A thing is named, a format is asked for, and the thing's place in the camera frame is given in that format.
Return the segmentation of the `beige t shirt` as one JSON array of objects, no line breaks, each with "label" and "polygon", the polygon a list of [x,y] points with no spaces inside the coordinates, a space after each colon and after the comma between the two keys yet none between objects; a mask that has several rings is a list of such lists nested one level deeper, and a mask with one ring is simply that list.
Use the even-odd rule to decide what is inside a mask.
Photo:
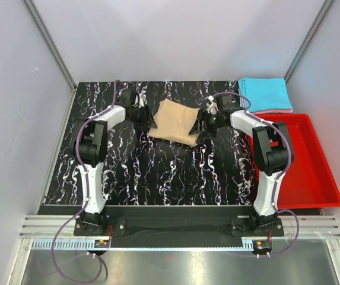
[{"label": "beige t shirt", "polygon": [[148,136],[194,147],[199,135],[189,135],[189,132],[199,111],[199,108],[187,107],[169,99],[162,100],[154,115],[157,128],[151,128]]}]

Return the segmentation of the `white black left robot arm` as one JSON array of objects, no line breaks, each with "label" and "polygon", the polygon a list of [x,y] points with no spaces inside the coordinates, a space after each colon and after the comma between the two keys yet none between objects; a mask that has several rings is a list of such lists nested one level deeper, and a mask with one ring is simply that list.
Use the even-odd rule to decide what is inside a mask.
[{"label": "white black left robot arm", "polygon": [[75,215],[77,228],[102,235],[111,227],[107,224],[103,198],[102,168],[107,156],[108,131],[124,121],[131,121],[142,129],[156,128],[145,96],[124,89],[105,110],[88,118],[80,117],[75,125],[72,150],[81,175],[82,204]]}]

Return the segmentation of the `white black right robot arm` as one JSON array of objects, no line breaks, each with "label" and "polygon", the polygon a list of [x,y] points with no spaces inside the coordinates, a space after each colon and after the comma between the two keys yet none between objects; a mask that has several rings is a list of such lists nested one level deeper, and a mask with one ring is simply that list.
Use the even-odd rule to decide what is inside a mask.
[{"label": "white black right robot arm", "polygon": [[294,161],[294,152],[283,122],[271,122],[249,112],[251,102],[241,94],[226,91],[208,97],[206,109],[198,111],[189,134],[214,137],[229,126],[252,138],[252,153],[259,171],[258,191],[247,229],[263,235],[276,226],[282,180]]}]

